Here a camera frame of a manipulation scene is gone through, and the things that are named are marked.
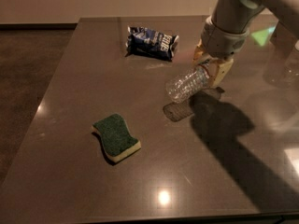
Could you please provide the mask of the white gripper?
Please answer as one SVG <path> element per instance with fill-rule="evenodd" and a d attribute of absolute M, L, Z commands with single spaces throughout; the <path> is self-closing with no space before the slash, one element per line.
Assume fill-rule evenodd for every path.
<path fill-rule="evenodd" d="M 223 22 L 217 24 L 211 16 L 206 19 L 201 41 L 198 42 L 193 53 L 192 65 L 197 66 L 208 60 L 209 55 L 219 58 L 211 60 L 208 65 L 210 88 L 217 87 L 230 71 L 234 60 L 223 60 L 223 58 L 231 57 L 241 50 L 249 35 L 249 25 L 250 20 L 237 19 L 225 30 Z"/>

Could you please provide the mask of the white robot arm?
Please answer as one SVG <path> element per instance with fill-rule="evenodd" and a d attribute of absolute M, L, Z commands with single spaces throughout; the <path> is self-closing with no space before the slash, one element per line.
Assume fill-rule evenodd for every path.
<path fill-rule="evenodd" d="M 193 65 L 204 71 L 205 87 L 223 80 L 249 35 L 250 24 L 264 9 L 299 39 L 299 0 L 218 0 L 193 54 Z"/>

